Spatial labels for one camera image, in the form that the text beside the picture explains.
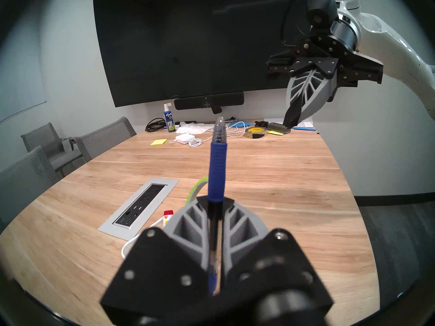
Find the blue bottle label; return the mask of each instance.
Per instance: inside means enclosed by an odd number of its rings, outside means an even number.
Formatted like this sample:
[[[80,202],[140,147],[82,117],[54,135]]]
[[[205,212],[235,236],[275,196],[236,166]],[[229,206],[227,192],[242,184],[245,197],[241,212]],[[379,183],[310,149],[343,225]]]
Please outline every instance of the blue bottle label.
[[[168,127],[168,132],[175,131],[175,124],[172,119],[171,111],[164,112],[164,119],[166,121],[166,126]]]

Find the armrest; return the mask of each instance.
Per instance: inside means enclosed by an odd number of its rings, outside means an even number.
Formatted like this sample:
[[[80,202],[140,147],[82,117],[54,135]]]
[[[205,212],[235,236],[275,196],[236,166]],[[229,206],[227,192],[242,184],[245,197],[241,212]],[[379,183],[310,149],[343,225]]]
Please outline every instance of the armrest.
[[[70,142],[71,145],[71,150],[74,150],[74,141],[72,140],[71,137],[65,138],[65,139],[61,139],[61,141],[65,141],[68,140]]]

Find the conference table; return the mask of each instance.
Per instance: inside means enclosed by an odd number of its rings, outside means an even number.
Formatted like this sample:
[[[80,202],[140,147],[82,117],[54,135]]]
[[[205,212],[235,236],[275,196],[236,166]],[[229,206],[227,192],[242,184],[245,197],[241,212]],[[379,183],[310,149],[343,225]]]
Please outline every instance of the conference table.
[[[126,241],[97,229],[150,178],[179,182],[143,229],[164,210],[184,206],[208,174],[211,140],[192,148],[170,143],[175,135],[142,132],[122,142],[67,175],[10,223],[0,235],[1,261],[26,291],[80,325],[111,325],[99,301],[123,261]],[[168,141],[151,146],[156,139]],[[204,187],[199,195],[206,193]],[[334,300],[331,325],[350,325],[379,309],[367,230],[320,134],[229,137],[225,195],[269,229],[293,234]]]

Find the tape roll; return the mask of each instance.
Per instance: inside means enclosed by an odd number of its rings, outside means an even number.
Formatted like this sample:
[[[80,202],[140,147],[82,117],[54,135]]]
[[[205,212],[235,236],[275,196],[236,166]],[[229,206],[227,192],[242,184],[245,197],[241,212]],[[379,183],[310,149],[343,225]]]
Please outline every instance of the tape roll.
[[[262,138],[266,133],[267,129],[264,127],[250,127],[245,130],[245,135],[251,139]]]

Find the mesh chair back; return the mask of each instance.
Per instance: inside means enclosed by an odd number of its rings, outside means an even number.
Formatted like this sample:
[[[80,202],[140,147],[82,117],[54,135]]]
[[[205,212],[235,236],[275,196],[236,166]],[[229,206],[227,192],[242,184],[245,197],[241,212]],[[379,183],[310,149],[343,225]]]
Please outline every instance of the mesh chair back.
[[[37,146],[42,146],[44,153],[48,157],[51,157],[52,155],[65,150],[61,139],[51,123],[37,128],[27,134],[23,134],[21,137],[23,138],[24,146],[26,146],[28,152]]]
[[[87,162],[136,135],[126,117],[81,137],[73,138]]]
[[[41,146],[0,172],[0,220],[3,225],[7,226],[34,199],[58,181]]]

